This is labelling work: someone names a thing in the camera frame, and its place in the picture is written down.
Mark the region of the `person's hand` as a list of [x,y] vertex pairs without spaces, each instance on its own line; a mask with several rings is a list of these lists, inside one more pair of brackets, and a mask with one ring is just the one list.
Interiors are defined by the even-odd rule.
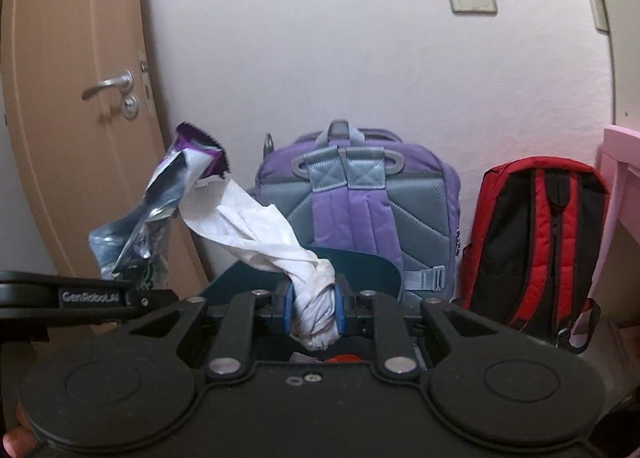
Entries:
[[15,418],[17,426],[4,434],[3,448],[11,458],[25,458],[36,449],[38,440],[21,405],[16,407]]

